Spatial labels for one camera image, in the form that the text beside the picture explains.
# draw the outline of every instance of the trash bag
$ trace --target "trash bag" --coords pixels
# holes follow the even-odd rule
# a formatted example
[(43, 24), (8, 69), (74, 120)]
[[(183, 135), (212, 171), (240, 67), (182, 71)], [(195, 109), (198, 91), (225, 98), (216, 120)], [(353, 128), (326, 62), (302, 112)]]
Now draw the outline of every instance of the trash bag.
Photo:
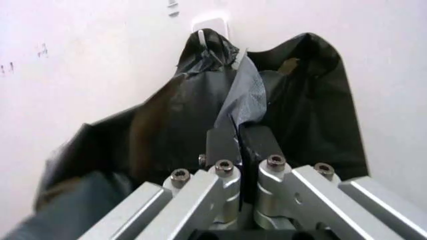
[(206, 47), (191, 34), (175, 75), (150, 99), (83, 125), (50, 161), (36, 202), (60, 182), (93, 171), (130, 176), (134, 188), (161, 184), (176, 168), (194, 172), (207, 131), (224, 119), (237, 134), (239, 125), (269, 127), (292, 167), (324, 162), (344, 180), (368, 173), (343, 61), (329, 43), (304, 33), (247, 52), (242, 63), (251, 67), (235, 70), (239, 50), (215, 31), (203, 32)]
[(68, 182), (71, 188), (39, 205), (36, 214), (8, 233), (5, 240), (75, 240), (132, 193), (121, 174), (91, 172)]

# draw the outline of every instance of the mark on wall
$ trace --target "mark on wall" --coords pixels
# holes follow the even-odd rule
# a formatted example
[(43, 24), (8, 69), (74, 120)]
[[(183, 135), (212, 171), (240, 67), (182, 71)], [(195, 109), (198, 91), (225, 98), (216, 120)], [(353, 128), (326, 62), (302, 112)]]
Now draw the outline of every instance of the mark on wall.
[[(5, 71), (5, 66), (3, 64), (0, 65), (0, 71), (1, 71), (1, 76), (5, 77), (6, 76), (6, 71)], [(9, 70), (8, 70), (8, 72), (13, 74), (14, 71), (15, 71), (14, 63), (10, 62), (9, 63)]]
[(43, 50), (42, 51), (39, 51), (38, 53), (37, 53), (37, 56), (40, 58), (41, 56), (45, 56), (46, 58), (48, 58), (49, 56), (48, 56), (48, 48), (46, 47), (46, 43), (43, 43), (42, 45), (41, 45), (41, 47), (43, 48)]

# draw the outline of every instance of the white wall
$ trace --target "white wall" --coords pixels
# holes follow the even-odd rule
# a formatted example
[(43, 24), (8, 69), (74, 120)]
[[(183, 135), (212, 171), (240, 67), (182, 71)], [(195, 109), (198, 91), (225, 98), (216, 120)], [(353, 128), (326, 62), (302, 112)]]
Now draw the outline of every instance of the white wall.
[[(341, 53), (372, 176), (427, 210), (423, 0), (0, 0), (0, 235), (31, 212), (51, 150), (143, 102), (175, 71), (200, 14), (262, 51), (316, 33)], [(46, 44), (48, 57), (38, 57)], [(9, 62), (14, 73), (8, 72)]]

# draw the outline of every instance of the hex socket screw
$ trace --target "hex socket screw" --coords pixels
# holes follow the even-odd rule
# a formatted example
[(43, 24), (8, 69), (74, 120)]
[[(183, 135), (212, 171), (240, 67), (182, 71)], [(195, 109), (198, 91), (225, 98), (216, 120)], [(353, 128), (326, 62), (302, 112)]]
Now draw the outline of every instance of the hex socket screw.
[(185, 168), (175, 169), (170, 174), (170, 182), (172, 186), (177, 189), (181, 189), (190, 180), (190, 172)]
[(314, 169), (320, 175), (322, 175), (323, 177), (325, 177), (329, 181), (332, 181), (332, 178), (334, 177), (334, 174), (335, 174), (335, 170), (331, 165), (326, 164), (324, 162), (318, 162), (314, 165)]
[(200, 154), (200, 155), (198, 156), (198, 165), (199, 165), (201, 168), (206, 167), (206, 161), (207, 161), (207, 159), (206, 159), (206, 154)]
[(230, 160), (222, 159), (215, 163), (215, 173), (219, 177), (226, 178), (233, 174), (234, 165)]
[(285, 170), (286, 159), (277, 154), (270, 155), (267, 158), (267, 166), (274, 172), (281, 172)]

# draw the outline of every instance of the screw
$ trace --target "screw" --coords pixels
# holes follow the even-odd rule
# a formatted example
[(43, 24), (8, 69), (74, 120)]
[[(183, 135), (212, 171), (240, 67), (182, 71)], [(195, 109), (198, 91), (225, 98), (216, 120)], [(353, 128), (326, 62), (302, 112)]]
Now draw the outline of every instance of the screw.
[(283, 156), (280, 155), (270, 155), (267, 158), (267, 166), (274, 172), (281, 172), (285, 170), (286, 160)]
[(335, 174), (335, 170), (331, 165), (326, 164), (324, 162), (318, 162), (314, 165), (314, 169), (318, 173), (320, 173), (323, 177), (325, 177), (329, 181), (332, 181), (332, 178), (334, 177), (334, 174)]
[(200, 154), (198, 156), (198, 165), (201, 168), (204, 168), (206, 166), (206, 154)]
[(172, 186), (181, 189), (190, 180), (190, 172), (185, 168), (175, 169), (170, 175)]
[(225, 178), (233, 174), (234, 165), (230, 160), (222, 159), (215, 163), (216, 175)]

